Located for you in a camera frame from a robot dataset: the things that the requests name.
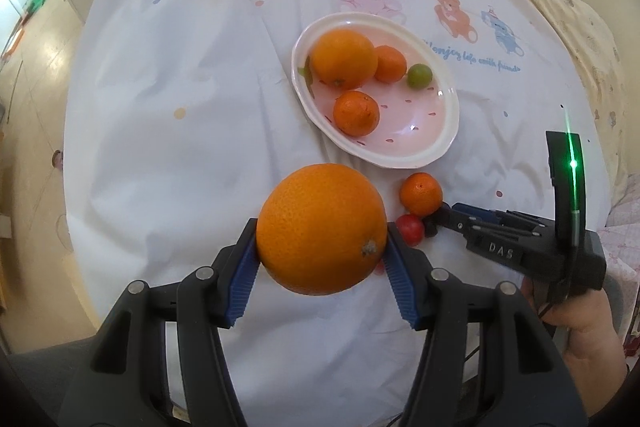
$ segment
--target bed sheet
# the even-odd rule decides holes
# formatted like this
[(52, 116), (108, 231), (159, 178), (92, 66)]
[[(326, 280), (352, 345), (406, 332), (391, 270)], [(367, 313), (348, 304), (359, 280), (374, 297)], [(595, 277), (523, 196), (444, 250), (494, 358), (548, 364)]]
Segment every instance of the bed sheet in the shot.
[[(610, 192), (591, 109), (530, 0), (95, 0), (72, 70), (64, 175), (74, 250), (100, 315), (130, 280), (174, 282), (210, 264), (302, 166), (350, 165), (376, 185), (390, 220), (402, 213), (398, 187), (410, 171), (338, 150), (307, 121), (288, 79), (304, 27), (347, 9), (405, 24), (451, 69), (460, 131), (424, 169), (447, 201), (552, 217), (545, 131), (566, 130), (568, 118), (588, 166), (587, 226), (604, 226)], [(442, 230), (420, 247), (465, 282), (520, 282), (464, 244)], [(477, 341), (472, 331), (469, 346)], [(355, 427), (393, 415), (423, 342), (376, 275), (305, 297), (260, 270), (245, 316), (222, 332), (251, 426)], [(167, 350), (184, 403), (171, 341)]]
[(564, 42), (591, 105), (609, 173), (611, 204), (625, 194), (625, 71), (604, 20), (581, 0), (530, 0)]
[[(632, 174), (624, 197), (609, 214), (607, 226), (598, 230), (607, 255), (607, 272), (620, 286), (622, 309), (620, 337), (626, 343), (640, 335), (638, 290), (640, 289), (640, 174)], [(633, 338), (627, 333), (635, 324)]]

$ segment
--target human hand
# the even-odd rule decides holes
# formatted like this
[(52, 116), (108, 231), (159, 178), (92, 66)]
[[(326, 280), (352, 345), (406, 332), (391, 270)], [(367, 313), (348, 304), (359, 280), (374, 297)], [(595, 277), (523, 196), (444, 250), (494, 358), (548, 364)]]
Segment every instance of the human hand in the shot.
[[(529, 279), (522, 282), (521, 291), (533, 307), (533, 284)], [(596, 414), (626, 378), (625, 353), (613, 328), (607, 294), (604, 290), (588, 290), (554, 306), (542, 320), (569, 328), (569, 341), (562, 357), (587, 415)]]

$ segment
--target orange bunny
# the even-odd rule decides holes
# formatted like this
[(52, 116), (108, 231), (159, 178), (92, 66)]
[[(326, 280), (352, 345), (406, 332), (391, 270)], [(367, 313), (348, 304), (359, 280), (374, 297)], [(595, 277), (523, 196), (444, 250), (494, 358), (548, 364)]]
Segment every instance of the orange bunny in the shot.
[(469, 15), (460, 9), (459, 0), (436, 0), (440, 4), (433, 9), (440, 20), (440, 23), (447, 29), (447, 31), (457, 38), (462, 35), (467, 41), (478, 41), (478, 33), (471, 25), (471, 19)]

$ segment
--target leaf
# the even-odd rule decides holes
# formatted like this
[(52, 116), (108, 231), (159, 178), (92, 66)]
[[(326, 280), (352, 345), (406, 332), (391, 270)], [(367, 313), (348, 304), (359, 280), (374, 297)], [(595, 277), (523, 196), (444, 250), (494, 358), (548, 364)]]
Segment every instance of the leaf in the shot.
[(311, 98), (315, 98), (314, 90), (311, 87), (311, 84), (314, 83), (314, 76), (311, 74), (311, 57), (306, 58), (305, 67), (298, 68), (298, 73), (305, 77), (306, 88), (309, 90)]

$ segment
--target green lime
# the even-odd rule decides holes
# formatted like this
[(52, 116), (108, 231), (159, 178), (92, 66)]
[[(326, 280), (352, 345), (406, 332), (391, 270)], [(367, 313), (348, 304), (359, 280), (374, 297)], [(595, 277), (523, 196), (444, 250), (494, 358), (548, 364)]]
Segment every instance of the green lime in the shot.
[(415, 90), (421, 90), (431, 84), (433, 71), (424, 64), (414, 64), (406, 72), (406, 83)]

